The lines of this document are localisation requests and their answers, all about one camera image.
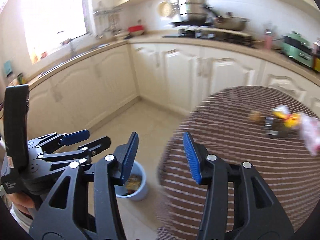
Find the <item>sunlight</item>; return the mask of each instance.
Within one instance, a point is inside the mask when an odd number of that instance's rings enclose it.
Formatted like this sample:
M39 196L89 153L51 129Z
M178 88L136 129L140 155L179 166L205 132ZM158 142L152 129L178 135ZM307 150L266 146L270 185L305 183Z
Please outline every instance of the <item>sunlight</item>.
M23 0L22 16L32 61L34 53L40 59L64 40L86 33L82 0Z

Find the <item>sink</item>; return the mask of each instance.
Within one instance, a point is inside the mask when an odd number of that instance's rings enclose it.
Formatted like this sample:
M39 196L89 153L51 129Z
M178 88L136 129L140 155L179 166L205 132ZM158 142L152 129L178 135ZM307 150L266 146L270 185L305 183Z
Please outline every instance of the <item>sink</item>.
M69 60L67 60L67 61L65 61L65 62L63 62L63 63L61 63L61 64L58 64L58 65L56 65L56 66L54 66L54 67L51 67L50 69L48 69L48 70L46 70L46 71L43 71L43 72L40 74L39 77L42 77L43 75L47 74L48 72L52 71L53 69L61 66L62 64L65 64L66 62L69 62L69 61L73 60L73 59L76 58L76 57L79 57L79 56L84 55L84 54L86 54L86 53L88 53L88 52L90 52L90 51L93 51L93 50L95 50L95 49L100 49L100 48L103 48L103 47L108 46L108 45L110 45L110 43L105 43L105 44L101 44L101 45L98 45L98 46L94 46L94 47L90 48L88 51L86 51L86 52L84 52L84 53L80 53L80 54L72 57L71 59L69 59Z

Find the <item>striped tablecloth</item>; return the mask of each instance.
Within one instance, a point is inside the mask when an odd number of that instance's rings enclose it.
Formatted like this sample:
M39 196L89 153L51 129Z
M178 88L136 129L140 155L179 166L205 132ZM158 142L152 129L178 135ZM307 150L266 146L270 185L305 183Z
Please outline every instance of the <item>striped tablecloth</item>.
M320 157L312 157L298 135L288 140L266 137L262 126L247 119L251 110L271 116L287 105L291 112L316 116L302 103L278 90L246 86L209 96L182 122L168 142L159 166L163 187L158 217L160 239L196 239L204 208L206 186L191 178L182 144L190 131L195 142L228 163L250 161L269 184L296 231L320 198ZM227 231L233 226L233 188L229 185Z

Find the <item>stainless steel pot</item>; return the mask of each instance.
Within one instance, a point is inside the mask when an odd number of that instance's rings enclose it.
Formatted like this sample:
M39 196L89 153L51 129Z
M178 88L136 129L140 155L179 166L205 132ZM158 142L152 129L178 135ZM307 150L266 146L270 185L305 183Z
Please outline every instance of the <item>stainless steel pot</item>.
M219 16L213 19L214 25L219 29L241 32L249 20L237 16Z
M206 0L179 0L179 14L183 21L205 20L207 12L204 9Z
M179 0L179 4L185 4L185 3L201 3L201 4L205 4L206 0Z

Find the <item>human hand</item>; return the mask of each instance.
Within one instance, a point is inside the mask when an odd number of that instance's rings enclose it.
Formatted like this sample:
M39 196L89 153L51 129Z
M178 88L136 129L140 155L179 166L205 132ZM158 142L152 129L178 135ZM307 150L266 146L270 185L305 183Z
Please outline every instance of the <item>human hand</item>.
M25 193L18 192L7 195L12 203L19 209L21 212L30 215L28 208L34 208L35 203L33 200Z

